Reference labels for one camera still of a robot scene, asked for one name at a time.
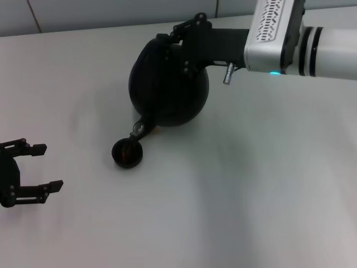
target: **ventilation slots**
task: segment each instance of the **ventilation slots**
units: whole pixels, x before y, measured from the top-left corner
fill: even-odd
[[[266,0],[257,41],[266,42],[275,39],[283,4],[284,0]]]

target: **table surface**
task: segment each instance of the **table surface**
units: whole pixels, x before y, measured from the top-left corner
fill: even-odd
[[[305,24],[356,28],[357,7]],[[0,209],[1,266],[355,268],[357,82],[240,70],[227,87],[209,67],[203,111],[115,166],[138,118],[129,72],[172,26],[0,38],[0,141],[48,145],[17,159],[23,185],[64,181],[45,205]]]

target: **white table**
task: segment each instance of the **white table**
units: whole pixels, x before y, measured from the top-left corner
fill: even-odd
[[[305,22],[357,27],[357,7]],[[23,185],[64,180],[45,205],[0,208],[1,267],[357,267],[357,82],[241,70],[227,87],[210,67],[199,116],[115,166],[129,72],[172,26],[0,38],[0,141],[48,145],[17,159]]]

